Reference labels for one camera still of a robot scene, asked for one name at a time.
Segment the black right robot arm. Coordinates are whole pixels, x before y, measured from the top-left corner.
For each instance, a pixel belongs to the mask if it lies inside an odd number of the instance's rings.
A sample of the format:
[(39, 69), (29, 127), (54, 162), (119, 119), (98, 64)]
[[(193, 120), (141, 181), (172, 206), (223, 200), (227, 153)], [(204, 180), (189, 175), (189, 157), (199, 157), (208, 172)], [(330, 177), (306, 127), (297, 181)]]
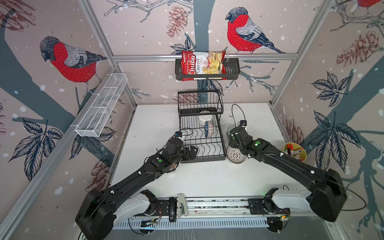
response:
[(348, 198), (338, 172), (309, 166), (279, 151), (264, 139), (254, 140), (241, 126), (230, 131), (229, 144), (246, 157), (270, 165), (295, 179), (311, 192), (306, 201), (317, 216), (328, 222), (337, 220)]

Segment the white ceramic bowl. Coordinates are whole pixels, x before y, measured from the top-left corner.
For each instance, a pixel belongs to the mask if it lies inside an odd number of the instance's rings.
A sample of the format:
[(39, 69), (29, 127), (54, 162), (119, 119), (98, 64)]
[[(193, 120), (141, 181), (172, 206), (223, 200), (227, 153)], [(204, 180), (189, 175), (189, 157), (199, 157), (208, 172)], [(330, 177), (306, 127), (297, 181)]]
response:
[(213, 115), (210, 111), (203, 110), (199, 112), (198, 115), (198, 122), (200, 125), (204, 126), (206, 122), (212, 122), (213, 121)]

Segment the blue patterned bowl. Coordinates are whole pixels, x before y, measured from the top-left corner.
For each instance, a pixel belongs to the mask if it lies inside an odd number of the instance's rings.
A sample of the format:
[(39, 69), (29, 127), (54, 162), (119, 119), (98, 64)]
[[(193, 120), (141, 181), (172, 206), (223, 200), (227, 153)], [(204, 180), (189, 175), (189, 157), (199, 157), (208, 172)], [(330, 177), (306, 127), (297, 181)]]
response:
[(214, 135), (215, 133), (215, 126), (213, 122), (211, 121), (206, 121), (205, 122), (205, 138), (210, 138)]

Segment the white brown patterned bowl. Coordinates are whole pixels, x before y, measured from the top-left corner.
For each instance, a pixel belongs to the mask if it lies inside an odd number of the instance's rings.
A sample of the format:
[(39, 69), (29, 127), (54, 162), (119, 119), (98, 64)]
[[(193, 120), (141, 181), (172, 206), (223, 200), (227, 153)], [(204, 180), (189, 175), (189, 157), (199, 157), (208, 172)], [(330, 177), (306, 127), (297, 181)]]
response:
[(229, 161), (231, 161), (234, 164), (241, 164), (246, 159), (246, 156), (243, 155), (239, 149), (232, 148), (232, 147), (228, 147), (227, 157), (228, 157)]

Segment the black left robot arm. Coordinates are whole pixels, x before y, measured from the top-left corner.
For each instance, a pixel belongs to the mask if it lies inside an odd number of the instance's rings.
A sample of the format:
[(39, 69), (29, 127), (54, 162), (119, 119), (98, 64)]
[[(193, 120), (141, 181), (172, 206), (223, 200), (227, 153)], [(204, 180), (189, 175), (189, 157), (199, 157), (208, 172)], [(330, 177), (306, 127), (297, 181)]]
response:
[(103, 240), (121, 220), (147, 211), (156, 197), (151, 191), (141, 189), (163, 174), (173, 165), (184, 160), (194, 160), (198, 149), (186, 147), (181, 138), (170, 138), (164, 148), (146, 158), (143, 165), (117, 184), (87, 193), (75, 222), (88, 240)]

